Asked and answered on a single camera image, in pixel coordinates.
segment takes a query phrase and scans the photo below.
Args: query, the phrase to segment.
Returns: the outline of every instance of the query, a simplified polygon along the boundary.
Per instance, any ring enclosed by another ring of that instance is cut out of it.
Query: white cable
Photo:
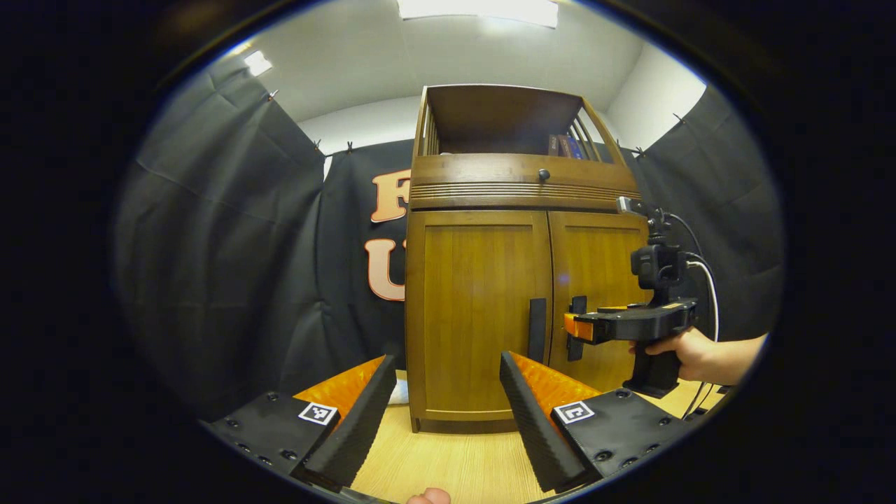
[[[710,274],[709,268],[706,267],[704,263],[699,261],[688,261],[688,267],[699,267],[703,270],[703,273],[706,274],[706,281],[710,284],[710,294],[712,295],[712,315],[715,320],[715,324],[713,327],[713,337],[712,340],[716,343],[719,342],[719,300],[716,298],[716,284],[712,281],[712,275]]]
[[[712,280],[712,275],[710,274],[710,269],[707,268],[704,263],[701,263],[699,261],[687,261],[687,267],[689,267],[689,268],[699,267],[700,269],[703,270],[703,274],[706,275],[706,282],[708,282],[710,285],[710,295],[712,296],[712,315],[714,317],[714,322],[715,322],[712,325],[712,329],[713,329],[712,330],[712,340],[714,342],[718,343],[719,342],[719,300],[716,298],[716,284]],[[705,384],[706,384],[706,382],[701,382],[700,388],[697,389],[697,395],[694,396],[694,403],[697,401],[697,397],[700,395],[700,389],[703,388],[703,385],[705,385]],[[712,392],[712,384],[710,384],[710,392],[707,393],[707,396],[709,396],[709,394],[711,392]],[[691,412],[691,406],[687,407],[687,411],[685,411],[685,414],[682,415],[682,418],[686,417],[689,412]]]

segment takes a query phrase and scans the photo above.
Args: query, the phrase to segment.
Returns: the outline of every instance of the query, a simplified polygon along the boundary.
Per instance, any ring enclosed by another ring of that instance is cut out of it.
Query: wooden cabinet
[[[548,156],[549,135],[569,135],[590,154]],[[646,243],[646,222],[616,214],[619,196],[640,198],[581,97],[511,86],[424,89],[405,273],[414,431],[515,428],[498,364],[502,351],[528,353],[532,299],[547,305],[541,361],[598,390],[631,377],[626,343],[585,345],[569,361],[563,329],[573,296],[587,296],[588,309],[648,299],[629,266]]]
[[[513,418],[497,356],[526,353],[529,299],[551,297],[544,212],[413,213],[408,220],[411,416]],[[544,331],[549,331],[546,324]]]

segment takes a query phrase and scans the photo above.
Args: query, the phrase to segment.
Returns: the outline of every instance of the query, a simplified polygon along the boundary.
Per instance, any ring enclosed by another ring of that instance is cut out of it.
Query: open shelf
[[[415,155],[548,155],[550,135],[568,135],[579,146],[584,160],[619,162],[614,155],[615,144],[607,145],[613,140],[582,97],[492,84],[427,87]]]

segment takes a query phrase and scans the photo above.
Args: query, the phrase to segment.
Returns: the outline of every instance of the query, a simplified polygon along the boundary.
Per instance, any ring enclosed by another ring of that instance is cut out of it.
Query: wooden floor
[[[683,380],[679,383],[662,400],[644,398],[681,417],[700,384]],[[710,409],[721,399],[723,395],[717,394],[717,389],[712,388],[703,408]],[[704,387],[701,400],[706,391]],[[521,503],[554,495],[538,487],[519,432],[414,434],[410,430],[409,407],[391,405],[351,488],[403,504],[426,487],[447,491],[452,504]]]

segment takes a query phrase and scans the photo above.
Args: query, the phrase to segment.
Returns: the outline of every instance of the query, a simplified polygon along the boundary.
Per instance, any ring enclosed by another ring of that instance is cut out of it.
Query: orange letter
[[[377,296],[389,301],[404,301],[404,285],[389,278],[389,255],[395,249],[390,239],[371,239],[364,244],[367,251],[367,283]]]
[[[404,217],[407,209],[398,204],[398,198],[408,202],[410,191],[410,170],[394,171],[374,177],[376,184],[376,211],[370,215],[371,222],[394,221]]]

